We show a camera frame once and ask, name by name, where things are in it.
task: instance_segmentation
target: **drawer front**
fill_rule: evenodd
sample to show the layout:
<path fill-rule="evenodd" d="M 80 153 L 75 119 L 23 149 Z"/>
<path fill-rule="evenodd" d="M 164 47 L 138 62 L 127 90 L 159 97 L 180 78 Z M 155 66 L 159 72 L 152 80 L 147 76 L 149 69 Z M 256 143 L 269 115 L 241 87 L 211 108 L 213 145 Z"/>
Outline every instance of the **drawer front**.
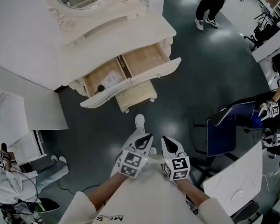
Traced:
<path fill-rule="evenodd" d="M 180 62 L 181 62 L 181 58 L 177 58 L 173 61 L 164 63 L 163 65 L 159 65 L 155 68 L 147 70 L 135 77 L 132 77 L 131 78 L 132 84 L 136 85 L 153 78 L 160 78 L 162 76 L 169 75 L 177 69 Z"/>
<path fill-rule="evenodd" d="M 113 87 L 96 94 L 95 96 L 89 98 L 88 100 L 82 102 L 80 105 L 85 108 L 97 108 L 102 104 L 106 103 L 110 100 L 113 96 L 118 94 L 119 92 L 129 88 L 132 86 L 132 82 L 130 79 L 126 79 L 118 84 L 114 85 Z"/>

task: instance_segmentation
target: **white wall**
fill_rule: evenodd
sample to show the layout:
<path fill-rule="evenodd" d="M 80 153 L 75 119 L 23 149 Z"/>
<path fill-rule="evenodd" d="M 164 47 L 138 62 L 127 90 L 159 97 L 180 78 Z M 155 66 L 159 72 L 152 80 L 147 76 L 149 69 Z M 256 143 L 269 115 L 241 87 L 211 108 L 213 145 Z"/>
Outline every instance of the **white wall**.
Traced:
<path fill-rule="evenodd" d="M 0 0 L 0 66 L 51 90 L 61 86 L 59 27 L 45 0 Z"/>
<path fill-rule="evenodd" d="M 24 98 L 29 130 L 67 129 L 57 93 L 0 67 L 0 90 Z"/>

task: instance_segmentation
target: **gray floor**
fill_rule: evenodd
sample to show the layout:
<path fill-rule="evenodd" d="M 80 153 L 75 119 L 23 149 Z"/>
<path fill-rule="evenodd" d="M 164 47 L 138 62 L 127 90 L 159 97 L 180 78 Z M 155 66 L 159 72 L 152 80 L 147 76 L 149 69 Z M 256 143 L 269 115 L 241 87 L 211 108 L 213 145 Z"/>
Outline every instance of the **gray floor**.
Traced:
<path fill-rule="evenodd" d="M 203 32 L 194 24 L 199 0 L 166 0 L 164 17 L 176 29 L 171 58 L 181 57 L 179 68 L 171 75 L 152 80 L 158 98 L 130 108 L 122 114 L 116 99 L 111 99 L 96 109 L 85 109 L 85 100 L 77 92 L 66 88 L 60 93 L 60 101 L 69 130 L 42 132 L 45 150 L 49 155 L 64 155 L 70 173 L 60 185 L 72 192 L 99 184 L 106 180 L 114 159 L 127 137 L 134 131 L 134 117 L 142 113 L 146 118 L 146 131 L 154 134 L 154 146 L 160 151 L 160 138 L 170 136 L 180 141 L 191 160 L 204 160 L 195 153 L 194 146 L 205 150 L 206 132 L 194 128 L 193 122 L 204 123 L 206 118 L 228 104 L 269 90 L 266 79 L 251 56 L 244 40 L 222 15 L 218 14 L 220 28 L 205 24 Z M 246 134 L 238 129 L 238 156 L 244 154 L 259 140 L 259 133 Z M 34 168 L 43 168 L 49 157 L 35 161 Z M 213 167 L 222 169 L 230 163 L 226 157 L 217 157 Z M 264 174 L 278 168 L 278 158 L 269 160 L 264 155 Z M 277 177 L 268 176 L 268 192 L 263 179 L 262 191 L 254 198 L 261 203 L 262 212 L 270 208 L 276 198 Z M 50 197 L 61 206 L 44 214 L 48 223 L 55 223 L 64 213 L 73 195 L 51 184 L 41 195 Z"/>

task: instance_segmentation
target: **white sneaker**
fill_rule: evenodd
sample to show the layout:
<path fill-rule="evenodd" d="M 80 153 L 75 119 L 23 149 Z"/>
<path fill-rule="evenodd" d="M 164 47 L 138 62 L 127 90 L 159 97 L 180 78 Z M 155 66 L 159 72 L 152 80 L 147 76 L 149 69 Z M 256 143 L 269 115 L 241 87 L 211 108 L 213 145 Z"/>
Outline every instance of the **white sneaker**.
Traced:
<path fill-rule="evenodd" d="M 65 163 L 66 163 L 66 159 L 65 159 L 63 156 L 60 156 L 60 157 L 59 157 L 59 161 L 65 162 Z"/>
<path fill-rule="evenodd" d="M 55 161 L 55 162 L 58 162 L 58 159 L 57 159 L 57 156 L 56 156 L 56 155 L 52 155 L 52 156 L 51 156 L 51 160 L 52 160 L 52 161 Z"/>
<path fill-rule="evenodd" d="M 203 31 L 203 20 L 195 19 L 194 22 L 196 23 L 196 27 L 198 28 L 198 30 Z"/>
<path fill-rule="evenodd" d="M 144 123 L 145 123 L 145 118 L 144 118 L 143 114 L 137 114 L 135 117 L 136 129 L 143 130 L 145 133 Z"/>
<path fill-rule="evenodd" d="M 215 19 L 214 20 L 210 20 L 208 17 L 205 19 L 205 22 L 208 23 L 208 24 L 213 25 L 216 28 L 218 28 L 220 26 L 220 24 L 217 23 Z"/>

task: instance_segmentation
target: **open drawer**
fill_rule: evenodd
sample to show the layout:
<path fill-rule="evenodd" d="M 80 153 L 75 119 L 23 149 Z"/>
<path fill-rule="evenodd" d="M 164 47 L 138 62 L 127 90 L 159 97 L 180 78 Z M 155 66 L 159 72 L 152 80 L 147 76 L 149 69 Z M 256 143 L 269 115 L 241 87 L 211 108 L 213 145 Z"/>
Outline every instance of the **open drawer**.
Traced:
<path fill-rule="evenodd" d="M 171 61 L 159 43 L 120 55 L 83 77 L 89 99 L 81 106 L 96 108 L 133 85 L 172 73 L 180 62 L 181 58 Z M 96 94 L 98 86 L 112 70 L 119 73 L 122 80 Z"/>
<path fill-rule="evenodd" d="M 98 86 L 112 70 L 122 76 L 121 81 L 116 85 L 96 94 Z M 131 80 L 129 78 L 126 78 L 117 58 L 114 58 L 101 65 L 88 75 L 84 76 L 83 80 L 85 89 L 89 97 L 88 100 L 81 103 L 81 106 L 85 108 L 99 107 L 110 100 L 117 93 L 124 91 L 125 89 L 132 86 Z"/>
<path fill-rule="evenodd" d="M 159 43 L 146 46 L 122 55 L 131 74 L 133 85 L 162 77 L 174 72 L 181 58 L 171 61 Z"/>

